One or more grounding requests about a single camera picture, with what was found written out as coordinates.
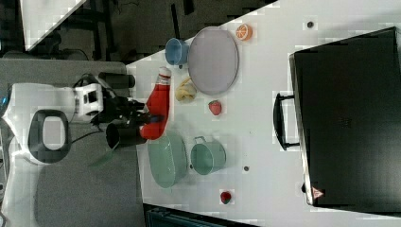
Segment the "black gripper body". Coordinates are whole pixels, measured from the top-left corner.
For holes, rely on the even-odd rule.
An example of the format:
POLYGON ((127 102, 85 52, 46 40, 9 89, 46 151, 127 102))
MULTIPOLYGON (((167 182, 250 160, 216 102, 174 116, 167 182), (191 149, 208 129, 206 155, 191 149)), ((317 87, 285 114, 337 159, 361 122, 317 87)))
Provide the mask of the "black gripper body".
POLYGON ((111 123, 114 120, 135 120, 145 108, 145 104, 127 97, 116 96, 103 99, 103 110, 91 119, 93 125, 111 123))

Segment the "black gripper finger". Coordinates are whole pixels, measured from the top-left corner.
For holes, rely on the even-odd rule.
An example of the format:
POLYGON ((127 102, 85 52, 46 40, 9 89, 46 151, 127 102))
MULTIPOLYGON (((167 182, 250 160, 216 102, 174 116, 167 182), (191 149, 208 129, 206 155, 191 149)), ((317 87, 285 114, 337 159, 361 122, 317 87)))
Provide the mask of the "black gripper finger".
POLYGON ((162 122, 165 119, 163 115, 154 115, 149 113, 138 114, 134 120, 137 125, 146 125, 150 123, 162 122))

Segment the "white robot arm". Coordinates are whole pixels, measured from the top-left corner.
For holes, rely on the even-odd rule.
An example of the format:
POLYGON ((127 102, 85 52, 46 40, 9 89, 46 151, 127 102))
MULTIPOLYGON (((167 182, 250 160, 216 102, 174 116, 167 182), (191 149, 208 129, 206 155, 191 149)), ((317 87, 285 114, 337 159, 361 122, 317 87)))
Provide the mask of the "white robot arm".
POLYGON ((139 129, 165 117, 150 113, 141 102, 118 96, 106 83, 92 82, 73 87, 15 83, 2 99, 1 119, 11 130, 9 172, 1 208, 3 225, 39 227, 34 217, 39 174, 70 151, 71 122, 106 123, 108 145, 116 148, 129 132, 138 142, 148 140, 139 129))

